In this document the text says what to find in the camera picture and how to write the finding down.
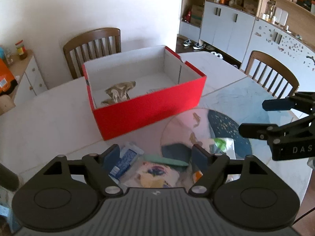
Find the green white wrapper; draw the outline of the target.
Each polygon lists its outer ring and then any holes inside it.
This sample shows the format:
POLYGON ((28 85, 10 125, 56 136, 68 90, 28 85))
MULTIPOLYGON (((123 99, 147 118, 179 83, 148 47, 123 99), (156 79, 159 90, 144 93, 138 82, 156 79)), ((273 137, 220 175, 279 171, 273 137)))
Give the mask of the green white wrapper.
POLYGON ((235 159, 234 140, 232 138, 211 138, 209 143, 209 152, 211 154, 224 153, 231 159, 235 159))

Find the blue tissue pack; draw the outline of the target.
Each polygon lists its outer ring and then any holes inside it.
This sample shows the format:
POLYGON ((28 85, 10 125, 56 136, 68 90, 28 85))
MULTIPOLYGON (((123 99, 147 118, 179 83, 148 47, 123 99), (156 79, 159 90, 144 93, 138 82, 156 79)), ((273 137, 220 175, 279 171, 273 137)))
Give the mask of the blue tissue pack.
POLYGON ((109 176, 119 180, 143 154, 144 151, 141 148, 134 143, 127 142, 121 149, 120 158, 110 171, 109 176))

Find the brown wooden chair right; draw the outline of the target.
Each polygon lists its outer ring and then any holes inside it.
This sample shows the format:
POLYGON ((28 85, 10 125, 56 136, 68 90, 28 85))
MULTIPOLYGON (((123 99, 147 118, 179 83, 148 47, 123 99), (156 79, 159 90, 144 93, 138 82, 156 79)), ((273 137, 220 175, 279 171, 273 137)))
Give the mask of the brown wooden chair right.
POLYGON ((293 95, 298 79, 280 61, 261 51, 252 51, 244 73, 274 98, 293 95))

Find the brown wooden chair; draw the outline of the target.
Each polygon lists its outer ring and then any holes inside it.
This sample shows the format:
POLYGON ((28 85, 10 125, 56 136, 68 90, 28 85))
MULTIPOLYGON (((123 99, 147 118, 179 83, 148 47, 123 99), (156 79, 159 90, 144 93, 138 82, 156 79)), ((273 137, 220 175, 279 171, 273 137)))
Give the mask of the brown wooden chair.
POLYGON ((71 77, 80 78, 85 62, 121 52, 121 30, 106 27, 84 32, 69 40, 62 51, 71 77))
POLYGON ((244 73, 274 98, 293 95, 298 79, 280 61, 261 51, 252 51, 244 73))

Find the round glass table mat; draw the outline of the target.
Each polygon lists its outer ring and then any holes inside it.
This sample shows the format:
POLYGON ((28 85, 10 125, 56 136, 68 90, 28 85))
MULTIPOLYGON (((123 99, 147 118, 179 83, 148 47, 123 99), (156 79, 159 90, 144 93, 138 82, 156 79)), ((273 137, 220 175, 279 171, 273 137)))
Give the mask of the round glass table mat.
POLYGON ((253 153, 251 143, 238 131, 239 124, 216 110, 195 108, 174 116, 161 136, 161 154, 165 158, 191 160, 195 144, 209 152, 211 138, 232 138, 236 159, 244 159, 253 153))

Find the floral printed packet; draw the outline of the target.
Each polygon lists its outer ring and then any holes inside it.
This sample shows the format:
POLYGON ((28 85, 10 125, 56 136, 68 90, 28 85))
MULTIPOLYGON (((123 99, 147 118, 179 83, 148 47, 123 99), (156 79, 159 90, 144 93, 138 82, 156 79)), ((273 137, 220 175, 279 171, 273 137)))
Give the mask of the floral printed packet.
POLYGON ((131 188, 174 188, 178 179, 179 173, 171 167, 146 161, 123 184, 131 188))

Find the mint green flat case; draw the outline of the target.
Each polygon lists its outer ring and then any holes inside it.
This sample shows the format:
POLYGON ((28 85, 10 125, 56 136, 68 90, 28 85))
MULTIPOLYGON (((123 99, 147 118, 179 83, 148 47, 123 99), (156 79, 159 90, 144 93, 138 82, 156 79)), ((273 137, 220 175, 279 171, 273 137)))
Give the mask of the mint green flat case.
POLYGON ((171 158, 165 158, 156 155, 143 155, 143 159, 148 162, 156 163, 156 164, 164 164, 171 166, 179 166, 179 167, 187 167, 189 164, 187 162, 181 160, 175 160, 171 158))

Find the camouflage crumpled item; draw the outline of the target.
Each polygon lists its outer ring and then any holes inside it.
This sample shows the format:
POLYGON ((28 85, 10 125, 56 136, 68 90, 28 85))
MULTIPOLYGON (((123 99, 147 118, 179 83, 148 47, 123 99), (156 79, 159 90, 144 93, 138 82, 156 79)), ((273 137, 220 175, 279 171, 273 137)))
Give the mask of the camouflage crumpled item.
POLYGON ((129 100, 128 92, 136 86, 135 81, 117 83, 105 90, 105 93, 109 96, 106 100, 103 100, 101 104, 112 105, 129 100))

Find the red cardboard box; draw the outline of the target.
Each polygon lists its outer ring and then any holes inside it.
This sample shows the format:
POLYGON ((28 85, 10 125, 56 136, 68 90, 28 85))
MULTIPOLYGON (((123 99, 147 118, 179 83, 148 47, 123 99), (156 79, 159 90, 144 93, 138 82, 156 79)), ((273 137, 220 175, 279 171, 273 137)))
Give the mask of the red cardboard box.
POLYGON ((160 45, 85 62, 83 75, 92 113, 104 140, 135 131, 196 107, 207 76, 181 56, 160 45), (130 99, 101 104, 105 90, 135 81, 130 99))

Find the white side cabinet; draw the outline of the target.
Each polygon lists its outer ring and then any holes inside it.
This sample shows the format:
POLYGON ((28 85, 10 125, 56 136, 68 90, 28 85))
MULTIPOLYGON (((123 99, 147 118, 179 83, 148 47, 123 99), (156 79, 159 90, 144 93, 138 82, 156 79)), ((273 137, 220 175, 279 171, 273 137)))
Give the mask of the white side cabinet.
POLYGON ((20 60, 18 55, 11 55, 11 63, 8 64, 4 52, 1 52, 1 59, 18 82, 10 95, 1 96, 1 114, 47 91, 33 51, 27 50, 27 53, 24 60, 20 60))

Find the brown wooden chair far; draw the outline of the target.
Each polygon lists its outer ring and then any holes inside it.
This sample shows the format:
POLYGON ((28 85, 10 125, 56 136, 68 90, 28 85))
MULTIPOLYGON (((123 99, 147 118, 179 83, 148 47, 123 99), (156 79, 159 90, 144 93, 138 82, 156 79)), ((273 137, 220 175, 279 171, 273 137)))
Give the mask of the brown wooden chair far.
POLYGON ((121 52, 121 30, 106 27, 84 32, 69 40, 62 51, 71 77, 80 78, 85 62, 121 52))

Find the orange snack bag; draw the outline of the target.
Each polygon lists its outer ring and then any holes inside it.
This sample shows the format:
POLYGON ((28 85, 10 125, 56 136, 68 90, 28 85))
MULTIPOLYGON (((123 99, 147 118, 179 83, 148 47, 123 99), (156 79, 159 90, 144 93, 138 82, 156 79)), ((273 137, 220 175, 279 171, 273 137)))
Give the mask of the orange snack bag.
POLYGON ((18 85, 14 75, 8 69, 7 65, 0 59, 0 96, 10 95, 18 85))

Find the red lid sauce jar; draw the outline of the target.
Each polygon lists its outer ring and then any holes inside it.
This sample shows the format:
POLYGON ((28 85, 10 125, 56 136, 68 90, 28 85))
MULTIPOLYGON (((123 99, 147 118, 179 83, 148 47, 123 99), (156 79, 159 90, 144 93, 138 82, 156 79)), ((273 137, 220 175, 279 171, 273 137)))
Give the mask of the red lid sauce jar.
POLYGON ((16 46, 17 53, 19 55, 20 60, 24 60, 25 58, 27 58, 28 53, 24 46, 23 40, 20 40, 17 43, 15 43, 15 46, 16 46))

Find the white wall cabinet unit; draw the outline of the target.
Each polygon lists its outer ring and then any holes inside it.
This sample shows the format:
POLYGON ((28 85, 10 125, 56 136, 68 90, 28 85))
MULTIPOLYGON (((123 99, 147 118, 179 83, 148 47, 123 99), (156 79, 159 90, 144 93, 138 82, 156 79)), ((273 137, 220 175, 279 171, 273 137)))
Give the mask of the white wall cabinet unit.
POLYGON ((182 0, 179 34, 195 50, 219 50, 244 68, 268 54, 314 90, 314 0, 182 0))

